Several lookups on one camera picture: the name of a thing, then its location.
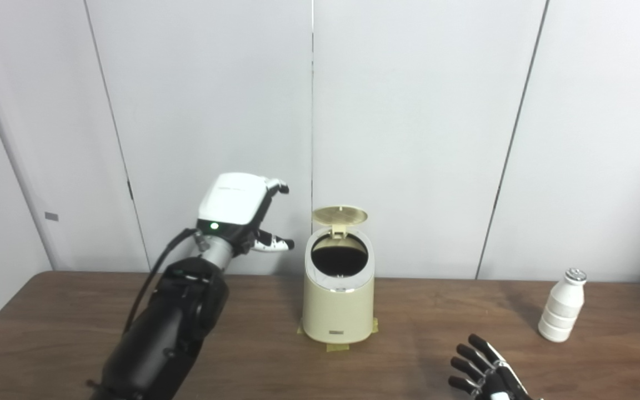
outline masking tape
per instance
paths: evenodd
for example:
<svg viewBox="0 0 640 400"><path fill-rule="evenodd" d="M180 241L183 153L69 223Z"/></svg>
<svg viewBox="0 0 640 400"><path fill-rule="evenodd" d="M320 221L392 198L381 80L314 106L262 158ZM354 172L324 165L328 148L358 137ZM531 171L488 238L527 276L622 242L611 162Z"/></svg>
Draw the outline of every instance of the masking tape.
<svg viewBox="0 0 640 400"><path fill-rule="evenodd" d="M377 333L379 332L379 320L375 317L374 319L372 319L372 333ZM298 330L296 331L296 334L305 334L305 330L303 330L303 321L302 319L300 320L300 324L298 325ZM350 349L350 345L349 344L330 344L330 343L326 343L326 348L325 350L327 352L343 352L345 350L349 350Z"/></svg>
<svg viewBox="0 0 640 400"><path fill-rule="evenodd" d="M342 352L344 350L349 350L350 349L350 345L348 345L347 343L345 344L330 344L327 343L327 352Z"/></svg>

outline white bottle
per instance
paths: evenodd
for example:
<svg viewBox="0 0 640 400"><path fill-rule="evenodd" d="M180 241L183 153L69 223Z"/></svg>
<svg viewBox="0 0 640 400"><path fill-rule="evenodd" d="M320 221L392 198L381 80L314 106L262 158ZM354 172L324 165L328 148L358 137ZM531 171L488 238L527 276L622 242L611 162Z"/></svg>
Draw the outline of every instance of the white bottle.
<svg viewBox="0 0 640 400"><path fill-rule="evenodd" d="M584 284L587 274L570 268L564 278L549 292L538 329L543 337L551 342L564 342L572 332L579 311L584 305Z"/></svg>

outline trash can lid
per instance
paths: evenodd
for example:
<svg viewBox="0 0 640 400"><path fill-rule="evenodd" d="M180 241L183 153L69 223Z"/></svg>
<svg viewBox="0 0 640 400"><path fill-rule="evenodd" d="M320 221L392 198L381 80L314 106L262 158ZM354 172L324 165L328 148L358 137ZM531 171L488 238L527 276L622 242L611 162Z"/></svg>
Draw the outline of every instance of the trash can lid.
<svg viewBox="0 0 640 400"><path fill-rule="evenodd" d="M313 212L313 220L320 225L350 226L367 220L367 213L358 207L330 206L317 208Z"/></svg>

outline wooden table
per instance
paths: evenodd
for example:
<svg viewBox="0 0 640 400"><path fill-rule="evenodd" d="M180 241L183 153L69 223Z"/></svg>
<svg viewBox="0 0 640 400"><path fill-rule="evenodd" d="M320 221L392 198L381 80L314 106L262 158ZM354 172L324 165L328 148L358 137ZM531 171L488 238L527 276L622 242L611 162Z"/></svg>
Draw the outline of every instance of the wooden table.
<svg viewBox="0 0 640 400"><path fill-rule="evenodd" d="M87 399L144 275L48 272L0 312L0 400ZM536 325L551 283L378 279L379 332L346 352L297 334L302 280L228 276L231 297L178 399L467 399L446 383L475 332L536 396L640 399L640 284L587 283L571 339Z"/></svg>

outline open lid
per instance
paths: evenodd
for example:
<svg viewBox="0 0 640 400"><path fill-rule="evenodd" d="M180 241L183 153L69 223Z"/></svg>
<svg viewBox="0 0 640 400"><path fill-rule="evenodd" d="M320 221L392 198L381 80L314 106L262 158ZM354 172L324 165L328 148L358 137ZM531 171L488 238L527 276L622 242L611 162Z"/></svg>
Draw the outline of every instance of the open lid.
<svg viewBox="0 0 640 400"><path fill-rule="evenodd" d="M348 226L366 220L367 213L362 208L352 206L322 207L313 212L313 221L331 227L332 238L346 238Z"/></svg>

